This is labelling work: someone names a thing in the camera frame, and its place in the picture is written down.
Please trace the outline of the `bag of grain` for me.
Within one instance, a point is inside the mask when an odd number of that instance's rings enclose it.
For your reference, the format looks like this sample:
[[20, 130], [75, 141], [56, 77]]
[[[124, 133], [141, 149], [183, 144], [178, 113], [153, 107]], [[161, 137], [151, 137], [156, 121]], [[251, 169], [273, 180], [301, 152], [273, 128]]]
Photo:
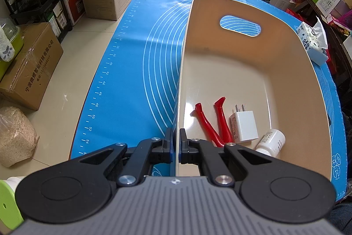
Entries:
[[17, 107], [1, 108], [1, 165], [11, 167], [32, 157], [39, 137], [27, 116]]

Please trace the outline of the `red plastic pliers tool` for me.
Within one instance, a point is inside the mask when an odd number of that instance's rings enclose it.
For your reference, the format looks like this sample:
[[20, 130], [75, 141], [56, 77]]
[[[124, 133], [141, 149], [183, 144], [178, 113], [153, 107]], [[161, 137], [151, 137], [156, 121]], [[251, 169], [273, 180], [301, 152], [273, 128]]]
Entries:
[[234, 142], [223, 109], [225, 100], [225, 97], [221, 97], [213, 105], [217, 121], [217, 131], [207, 119], [201, 103], [196, 103], [194, 110], [191, 113], [192, 116], [197, 118], [200, 127], [207, 136], [208, 141], [212, 142], [212, 144], [216, 147], [224, 147], [227, 143]]

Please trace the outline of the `green white stool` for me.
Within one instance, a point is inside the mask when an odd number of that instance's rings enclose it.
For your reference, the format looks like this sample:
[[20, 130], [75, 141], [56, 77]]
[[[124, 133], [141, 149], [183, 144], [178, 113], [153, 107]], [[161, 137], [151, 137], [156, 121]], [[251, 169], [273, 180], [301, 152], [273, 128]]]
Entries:
[[17, 207], [15, 192], [17, 186], [24, 178], [25, 176], [21, 176], [0, 180], [1, 221], [10, 230], [16, 229], [23, 222], [23, 218]]

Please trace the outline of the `beige plastic storage bin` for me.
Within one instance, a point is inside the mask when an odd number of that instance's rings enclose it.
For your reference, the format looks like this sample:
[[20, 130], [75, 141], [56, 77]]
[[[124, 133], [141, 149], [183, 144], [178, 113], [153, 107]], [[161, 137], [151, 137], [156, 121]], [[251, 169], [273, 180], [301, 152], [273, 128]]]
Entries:
[[235, 0], [193, 0], [185, 32], [176, 126], [205, 139], [194, 115], [201, 103], [212, 126], [224, 114], [254, 113], [257, 131], [280, 130], [278, 157], [332, 177], [332, 147], [322, 89], [295, 30], [262, 9]]

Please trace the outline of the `green plastic container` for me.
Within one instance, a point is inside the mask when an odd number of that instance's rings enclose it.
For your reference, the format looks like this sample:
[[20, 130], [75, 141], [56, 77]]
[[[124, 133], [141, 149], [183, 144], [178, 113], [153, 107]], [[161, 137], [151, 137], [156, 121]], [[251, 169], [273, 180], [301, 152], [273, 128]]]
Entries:
[[14, 61], [17, 54], [23, 47], [21, 29], [16, 26], [9, 18], [1, 18], [1, 43], [0, 43], [0, 79], [3, 78], [10, 64]]

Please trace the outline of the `floor cardboard box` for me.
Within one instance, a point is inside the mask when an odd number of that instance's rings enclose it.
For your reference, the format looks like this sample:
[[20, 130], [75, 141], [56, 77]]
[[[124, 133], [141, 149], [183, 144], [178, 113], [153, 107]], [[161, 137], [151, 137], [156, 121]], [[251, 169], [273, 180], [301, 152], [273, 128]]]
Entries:
[[20, 29], [24, 44], [1, 79], [1, 97], [37, 111], [63, 48], [49, 23], [24, 25]]

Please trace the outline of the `white usb charger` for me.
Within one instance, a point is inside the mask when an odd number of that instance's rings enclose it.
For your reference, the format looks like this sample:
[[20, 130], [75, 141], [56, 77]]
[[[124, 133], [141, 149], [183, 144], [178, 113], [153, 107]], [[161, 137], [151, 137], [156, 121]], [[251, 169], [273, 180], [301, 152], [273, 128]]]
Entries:
[[235, 111], [230, 116], [231, 130], [236, 144], [258, 139], [254, 112], [245, 110], [245, 106], [235, 105]]

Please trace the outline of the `white pill bottle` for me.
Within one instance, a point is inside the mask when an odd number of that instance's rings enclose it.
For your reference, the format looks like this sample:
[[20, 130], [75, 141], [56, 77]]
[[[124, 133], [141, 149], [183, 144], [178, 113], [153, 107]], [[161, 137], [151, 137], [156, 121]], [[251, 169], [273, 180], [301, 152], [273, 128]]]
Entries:
[[277, 157], [285, 145], [284, 134], [277, 129], [270, 129], [257, 144], [255, 151], [271, 157]]

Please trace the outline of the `blue silicone baking mat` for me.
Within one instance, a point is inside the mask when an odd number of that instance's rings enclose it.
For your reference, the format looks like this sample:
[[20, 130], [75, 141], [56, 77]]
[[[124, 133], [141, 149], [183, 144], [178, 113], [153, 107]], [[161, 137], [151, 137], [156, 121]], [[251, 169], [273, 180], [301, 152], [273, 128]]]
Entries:
[[[235, 0], [274, 15], [295, 30], [300, 21], [261, 0]], [[173, 157], [154, 166], [153, 175], [194, 176], [193, 164], [179, 163], [180, 129], [176, 126], [178, 84], [185, 32], [193, 0], [132, 0], [111, 39], [75, 132], [71, 157], [81, 157], [121, 143], [130, 148], [142, 140], [164, 138], [172, 129]], [[332, 177], [342, 199], [347, 188], [347, 151], [343, 115], [327, 65], [310, 60], [322, 89], [332, 147]], [[258, 139], [235, 146], [255, 150]]]

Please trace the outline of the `tissue box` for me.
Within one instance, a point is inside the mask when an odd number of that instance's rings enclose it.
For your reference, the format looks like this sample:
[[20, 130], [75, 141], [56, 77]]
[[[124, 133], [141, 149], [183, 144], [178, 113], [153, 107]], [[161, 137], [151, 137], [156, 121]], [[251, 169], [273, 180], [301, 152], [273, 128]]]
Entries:
[[317, 19], [317, 23], [311, 27], [302, 21], [296, 32], [310, 60], [319, 66], [324, 65], [328, 60], [328, 40], [322, 22]]

